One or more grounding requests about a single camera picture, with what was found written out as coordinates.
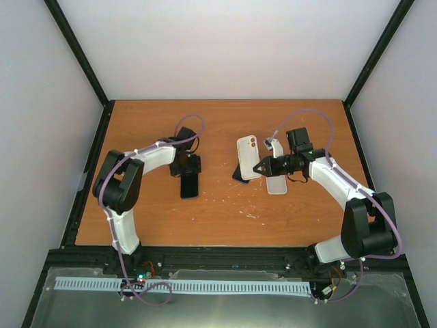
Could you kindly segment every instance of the workstation enclosure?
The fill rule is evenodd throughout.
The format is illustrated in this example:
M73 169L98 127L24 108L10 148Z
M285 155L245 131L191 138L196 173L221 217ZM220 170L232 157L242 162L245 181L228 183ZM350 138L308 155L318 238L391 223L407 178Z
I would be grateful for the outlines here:
M53 268L101 268L122 276L105 216L90 192L95 173L112 147L133 150L168 137L187 113L199 112L210 129L199 145L202 203L176 199L179 182L168 173L165 181L152 176L150 185L163 181L169 194L145 194L154 188L142 186L144 202L154 204L139 209L145 259L163 277L197 269L265 271L316 282L287 266L292 254L338 234L341 211L328 203L330 196L314 184L289 183L287 198L267 206L262 184L249 184L248 195L249 189L226 180L238 162L238 136L263 125L271 133L287 114L308 107L324 111L338 127L331 152L339 164L395 201L406 255L367 260L366 273L402 274L420 325L437 325L431 276L437 5L27 0L2 7L4 327L23 319L31 326ZM308 115L302 122L323 147L328 132L318 120ZM252 203L239 211L243 200L256 200L261 214ZM325 222L311 214L312 206L327 207ZM262 217L270 207L283 210L278 217L305 222L270 225ZM358 264L348 268L357 271Z

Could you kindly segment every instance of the wooden tabletop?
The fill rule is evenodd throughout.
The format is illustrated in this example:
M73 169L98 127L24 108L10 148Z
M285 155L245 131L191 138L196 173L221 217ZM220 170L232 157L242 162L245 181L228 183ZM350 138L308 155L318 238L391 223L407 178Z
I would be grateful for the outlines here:
M365 185L363 168L340 100L119 100L115 103L97 172L108 151L134 150L173 135L184 115L199 113L206 122L196 154L201 156L199 197L181 200L180 179L159 167L143 177L135 205L135 226L143 245L304 246L340 233L343 211L316 182L287 182L286 195L268 195L264 177L248 185L232 180L238 164L236 141L255 135L262 141L281 121L301 108L319 109L335 127L330 153ZM197 118L185 126L198 130ZM285 132L306 127L315 148L324 148L329 127L323 117L302 113L277 138L288 151ZM77 245L110 245L108 222L89 194Z

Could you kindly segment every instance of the gray floor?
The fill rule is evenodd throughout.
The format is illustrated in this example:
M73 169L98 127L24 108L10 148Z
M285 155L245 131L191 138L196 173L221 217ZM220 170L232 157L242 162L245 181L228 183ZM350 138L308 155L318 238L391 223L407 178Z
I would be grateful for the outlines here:
M401 275L368 273L364 282L349 299L326 305L302 297L174 295L169 305L148 307L121 302L115 292L51 290L48 279L32 327L419 327ZM348 289L343 280L337 296Z

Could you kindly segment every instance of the white backdrop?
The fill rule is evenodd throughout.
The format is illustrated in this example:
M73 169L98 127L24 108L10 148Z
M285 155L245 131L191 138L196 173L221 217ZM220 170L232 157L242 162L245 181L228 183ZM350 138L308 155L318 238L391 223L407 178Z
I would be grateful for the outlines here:
M112 99L344 99L398 2L59 1Z
M431 327L437 327L436 12L435 1L414 3L352 107L375 185L395 201Z
M43 1L0 2L0 321L58 248L102 106Z

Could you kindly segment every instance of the black metal frame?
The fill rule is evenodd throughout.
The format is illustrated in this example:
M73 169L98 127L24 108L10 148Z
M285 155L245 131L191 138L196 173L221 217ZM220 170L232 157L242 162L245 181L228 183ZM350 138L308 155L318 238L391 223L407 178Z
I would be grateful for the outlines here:
M36 310L42 287L44 285L47 272L51 267L89 267L102 268L105 273L121 275L118 264L118 257L111 246L76 246L74 244L78 228L82 219L85 203L91 189L92 180L96 170L98 157L107 132L107 127L111 119L112 110L115 102L109 101L94 74L80 44L74 36L74 33L62 12L57 0L44 0L48 9L51 11L53 18L61 29L67 43L70 45L72 52L76 56L81 68L93 87L97 97L103 105L102 116L98 125L98 130L94 137L89 151L84 173L86 174L85 185L81 191L76 194L74 204L68 218L66 230L61 241L59 249L50 250L38 280L33 298L27 310L26 317L23 321L23 327L30 327L33 314ZM367 184L374 189L369 168L367 166L365 155L356 132L354 120L351 114L351 107L359 92L363 88L371 71L374 69L378 60L382 56L385 48L391 38L397 31L406 13L410 9L414 0L401 0L393 13L389 23L382 33L378 43L372 51L369 59L363 67L355 84L353 85L348 97L343 102L346 117L354 138L356 149L363 166ZM293 269L287 269L287 263L299 256L304 251L302 247L282 247L282 248L241 248L241 247L140 247L139 252L146 260L155 263L160 262L162 266L158 267L158 274L163 277L169 273L174 273L180 269L213 269L213 270L256 270L277 273L285 277L300 277L303 280L318 282L324 281L325 277L312 277L307 273L297 272ZM366 267L369 271L376 272L401 272L406 279L410 296L414 303L419 322L422 327L429 327L425 312L419 294L417 292L414 280L408 262L405 256L400 256L396 260L383 261L372 260L366 261ZM353 262L348 264L351 270L359 271L358 264Z

